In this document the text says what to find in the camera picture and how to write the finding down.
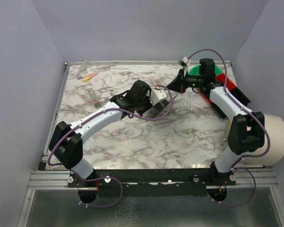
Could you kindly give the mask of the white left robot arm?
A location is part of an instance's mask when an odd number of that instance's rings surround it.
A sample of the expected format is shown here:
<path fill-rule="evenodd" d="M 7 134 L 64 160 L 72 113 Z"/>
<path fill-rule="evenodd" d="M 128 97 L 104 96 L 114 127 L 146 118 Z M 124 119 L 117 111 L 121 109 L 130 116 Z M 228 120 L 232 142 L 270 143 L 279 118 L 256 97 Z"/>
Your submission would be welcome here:
<path fill-rule="evenodd" d="M 132 116 L 135 112 L 142 116 L 152 107 L 150 94 L 151 87 L 138 80 L 129 90 L 114 95 L 102 108 L 89 116 L 70 124 L 64 121 L 58 123 L 48 146 L 51 153 L 47 164 L 55 166 L 50 162 L 51 157 L 55 156 L 59 160 L 56 165 L 63 165 L 83 179 L 89 178 L 94 173 L 94 168 L 83 157 L 83 144 L 111 123 Z"/>

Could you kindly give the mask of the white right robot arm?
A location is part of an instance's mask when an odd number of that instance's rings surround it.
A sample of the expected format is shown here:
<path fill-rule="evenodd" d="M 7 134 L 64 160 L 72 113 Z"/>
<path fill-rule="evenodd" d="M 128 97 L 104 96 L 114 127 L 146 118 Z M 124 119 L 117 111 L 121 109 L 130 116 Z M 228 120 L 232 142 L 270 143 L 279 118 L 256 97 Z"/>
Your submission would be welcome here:
<path fill-rule="evenodd" d="M 238 88 L 234 89 L 233 94 L 225 86 L 226 79 L 217 80 L 212 59 L 199 61 L 198 75 L 188 73 L 190 60 L 187 57 L 182 57 L 178 63 L 182 69 L 168 84 L 168 89 L 184 93 L 187 88 L 197 88 L 219 115 L 231 122 L 226 149 L 212 164 L 218 173 L 228 173 L 243 157 L 264 146 L 265 117 L 244 105 L 250 101 Z"/>

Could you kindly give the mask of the black cable spool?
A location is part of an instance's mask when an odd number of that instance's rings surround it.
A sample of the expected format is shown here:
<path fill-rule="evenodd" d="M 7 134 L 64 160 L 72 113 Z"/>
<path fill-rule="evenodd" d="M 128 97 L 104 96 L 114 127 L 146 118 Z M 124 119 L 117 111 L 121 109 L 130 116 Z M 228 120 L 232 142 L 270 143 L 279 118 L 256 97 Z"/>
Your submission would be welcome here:
<path fill-rule="evenodd" d="M 156 105 L 152 106 L 149 110 L 143 113 L 145 118 L 157 118 L 163 112 L 163 110 L 169 105 L 169 101 L 163 100 L 158 102 Z"/>

